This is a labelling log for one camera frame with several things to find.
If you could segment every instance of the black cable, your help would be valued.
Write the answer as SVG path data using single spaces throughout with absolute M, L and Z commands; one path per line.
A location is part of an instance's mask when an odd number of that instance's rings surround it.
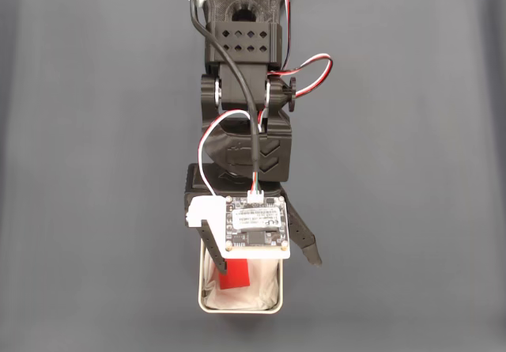
M 198 30 L 200 34 L 202 34 L 206 40 L 208 40 L 213 47 L 217 50 L 217 52 L 221 55 L 221 57 L 225 60 L 228 67 L 234 74 L 237 79 L 237 82 L 240 85 L 240 88 L 243 90 L 244 97 L 246 98 L 247 103 L 247 111 L 250 114 L 250 129 L 251 129 L 251 163 L 253 164 L 253 172 L 259 172 L 259 151 L 260 151 L 260 138 L 259 138 L 259 122 L 257 119 L 258 112 L 256 110 L 255 99 L 253 99 L 253 94 L 251 94 L 251 90 L 249 85 L 247 85 L 246 79 L 244 78 L 243 73 L 230 57 L 228 52 L 220 45 L 217 38 L 209 32 L 198 20 L 197 14 L 197 1 L 190 0 L 190 14 L 191 14 L 191 23 Z
M 286 0 L 286 57 L 285 63 L 283 63 L 283 67 L 281 70 L 286 70 L 286 65 L 288 65 L 288 59 L 290 57 L 290 50 L 292 48 L 292 4 L 290 0 Z

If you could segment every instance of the white wire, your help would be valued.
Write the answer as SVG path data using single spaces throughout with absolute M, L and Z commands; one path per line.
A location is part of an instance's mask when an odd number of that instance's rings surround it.
M 314 59 L 317 59 L 317 58 L 321 58 L 321 57 L 327 57 L 327 58 L 330 58 L 330 56 L 327 54 L 327 53 L 320 53 L 320 54 L 317 54 L 317 55 L 313 55 L 310 59 L 308 59 L 306 62 L 304 62 L 302 65 L 300 65 L 300 68 L 306 66 L 308 63 L 310 63 L 311 61 L 313 61 Z M 327 63 L 327 67 L 325 67 L 325 70 L 323 71 L 323 73 L 319 76 L 318 79 L 316 79 L 313 83 L 311 83 L 308 87 L 304 88 L 304 89 L 300 89 L 299 91 L 297 91 L 295 94 L 296 95 L 300 95 L 301 93 L 304 93 L 306 91 L 309 91 L 311 89 L 314 89 L 319 83 L 320 81 L 325 77 L 325 75 L 328 74 L 328 70 L 330 69 L 330 65 L 331 65 L 331 61 L 329 60 L 328 63 Z
M 285 11 L 286 11 L 286 32 L 287 33 L 287 40 L 289 40 L 289 37 L 290 37 L 290 21 L 289 21 L 289 17 L 290 17 L 290 10 L 289 10 L 289 7 L 288 7 L 288 0 L 285 0 Z M 287 66 L 288 65 L 288 59 L 289 59 L 289 55 L 286 56 L 286 60 L 285 60 L 285 63 L 284 65 Z
M 209 128 L 207 128 L 206 132 L 200 139 L 200 143 L 198 144 L 198 170 L 200 171 L 200 176 L 202 177 L 202 180 L 204 181 L 204 184 L 206 184 L 207 188 L 211 192 L 212 195 L 216 196 L 216 192 L 214 192 L 213 188 L 211 187 L 209 181 L 206 178 L 206 175 L 204 174 L 204 168 L 202 167 L 202 150 L 204 149 L 204 143 L 206 142 L 206 139 L 209 137 L 211 132 L 216 128 L 219 123 L 223 119 L 226 119 L 227 117 L 231 115 L 245 115 L 247 119 L 250 119 L 250 114 L 246 111 L 243 111 L 242 109 L 233 109 L 231 111 L 227 111 L 219 115 L 212 123 L 209 125 Z

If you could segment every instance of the red block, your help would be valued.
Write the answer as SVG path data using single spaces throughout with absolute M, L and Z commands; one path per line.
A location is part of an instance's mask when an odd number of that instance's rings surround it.
M 227 259 L 227 274 L 220 273 L 220 289 L 233 289 L 250 285 L 247 259 Z

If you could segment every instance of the gray backdrop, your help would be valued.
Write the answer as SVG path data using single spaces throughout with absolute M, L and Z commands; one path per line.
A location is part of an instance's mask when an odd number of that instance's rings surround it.
M 197 304 L 187 0 L 0 0 L 0 351 L 504 351 L 488 5 L 293 0 L 291 65 L 335 61 L 286 184 L 324 265 L 293 249 L 283 309 L 250 317 Z

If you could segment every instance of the circuit board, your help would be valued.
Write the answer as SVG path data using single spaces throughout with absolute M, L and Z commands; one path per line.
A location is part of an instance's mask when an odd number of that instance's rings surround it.
M 231 247 L 273 247 L 287 245 L 288 222 L 283 197 L 248 203 L 244 197 L 227 198 L 225 238 Z

